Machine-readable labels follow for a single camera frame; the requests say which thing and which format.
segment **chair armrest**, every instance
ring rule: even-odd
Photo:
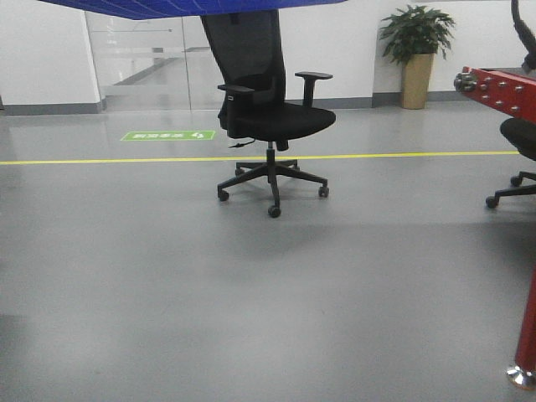
[[[247,86],[242,85],[227,85],[222,84],[218,85],[219,90],[224,90],[228,94],[231,95],[246,95],[246,94],[252,94],[255,92],[255,90],[252,90],[251,88],[248,88]]]
[[[302,104],[307,107],[312,106],[313,92],[315,90],[315,82],[317,80],[329,80],[333,78],[331,74],[315,73],[311,71],[302,71],[295,73],[296,77],[302,77],[305,82],[303,83],[303,102]]]
[[[225,91],[227,100],[227,135],[231,138],[236,138],[236,105],[235,96],[251,95],[255,90],[242,85],[222,84],[218,85],[219,90]]]

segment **red table leg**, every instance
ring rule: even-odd
[[[536,270],[528,292],[527,308],[521,326],[515,366],[507,371],[507,376],[522,389],[535,390],[536,378]]]

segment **green floor sign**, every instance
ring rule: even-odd
[[[131,131],[121,141],[192,141],[212,140],[216,131]]]

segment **plant pot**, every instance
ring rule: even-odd
[[[402,73],[402,107],[424,109],[434,54],[414,54]]]

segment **office chair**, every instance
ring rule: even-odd
[[[534,123],[518,118],[508,119],[501,125],[501,133],[519,150],[519,153],[536,161],[536,125]],[[497,207],[501,197],[536,194],[536,184],[520,187],[524,178],[536,180],[536,173],[519,172],[517,176],[510,178],[510,183],[515,188],[499,190],[494,196],[486,198],[488,208]]]
[[[224,104],[218,118],[231,138],[268,142],[266,162],[237,162],[235,177],[218,184],[218,198],[229,198],[224,188],[267,176],[274,198],[268,214],[277,218],[281,202],[277,175],[321,183],[320,197],[327,197],[327,180],[300,171],[297,160],[276,162],[276,151],[286,151],[289,140],[310,136],[331,126],[335,114],[312,107],[316,80],[322,73],[296,73],[305,80],[302,105],[285,103],[285,67],[281,51],[277,10],[218,14],[201,17],[222,76]]]

